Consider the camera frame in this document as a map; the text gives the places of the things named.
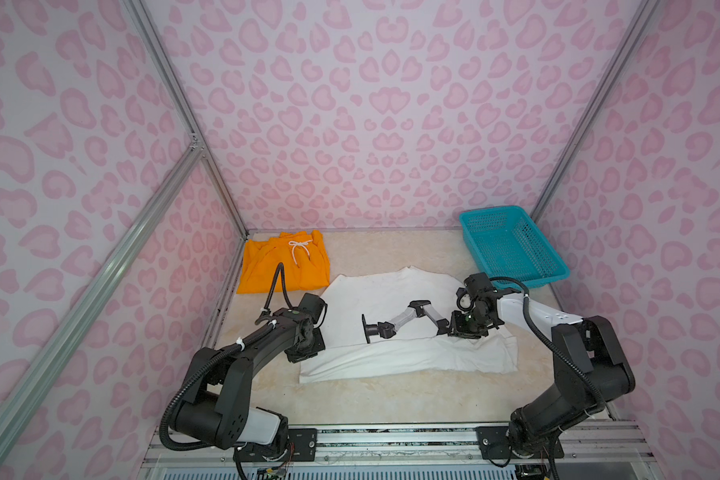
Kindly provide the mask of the white patterned garment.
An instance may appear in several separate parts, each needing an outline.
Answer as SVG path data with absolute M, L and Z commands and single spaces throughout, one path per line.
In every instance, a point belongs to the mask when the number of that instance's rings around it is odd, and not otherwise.
M 462 283 L 416 267 L 366 276 L 337 277 L 322 293 L 327 317 L 320 328 L 326 349 L 301 363 L 301 384 L 452 370 L 508 374 L 517 370 L 516 338 L 500 330 L 480 339 L 439 335 L 427 317 L 415 317 L 391 339 L 367 336 L 369 326 L 394 319 L 415 300 L 441 316 L 456 309 Z

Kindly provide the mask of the orange shorts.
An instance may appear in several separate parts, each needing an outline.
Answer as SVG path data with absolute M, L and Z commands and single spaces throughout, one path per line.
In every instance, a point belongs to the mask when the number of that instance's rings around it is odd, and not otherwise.
M 267 293 L 279 264 L 283 264 L 288 291 L 317 290 L 331 282 L 330 259 L 321 232 L 281 233 L 268 240 L 246 242 L 238 292 Z

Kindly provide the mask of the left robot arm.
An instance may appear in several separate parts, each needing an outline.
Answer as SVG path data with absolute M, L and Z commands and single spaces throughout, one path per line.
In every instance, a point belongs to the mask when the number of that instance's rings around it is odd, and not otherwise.
M 317 327 L 326 305 L 281 308 L 262 319 L 249 336 L 221 349 L 204 347 L 192 358 L 181 387 L 162 415 L 158 427 L 161 444 L 172 451 L 209 447 L 227 450 L 245 444 L 284 447 L 287 419 L 273 415 L 274 425 L 258 440 L 251 431 L 250 413 L 255 375 L 285 353 L 298 363 L 325 349 Z

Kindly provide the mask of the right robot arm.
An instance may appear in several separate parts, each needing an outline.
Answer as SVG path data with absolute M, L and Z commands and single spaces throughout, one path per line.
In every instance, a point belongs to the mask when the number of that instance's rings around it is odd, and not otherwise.
M 560 458 L 560 436 L 632 392 L 636 381 L 611 323 L 601 317 L 570 316 L 512 293 L 471 298 L 458 291 L 451 314 L 453 334 L 487 333 L 522 319 L 553 355 L 553 382 L 535 400 L 510 415 L 506 430 L 478 429 L 482 457 L 497 467 L 516 459 Z

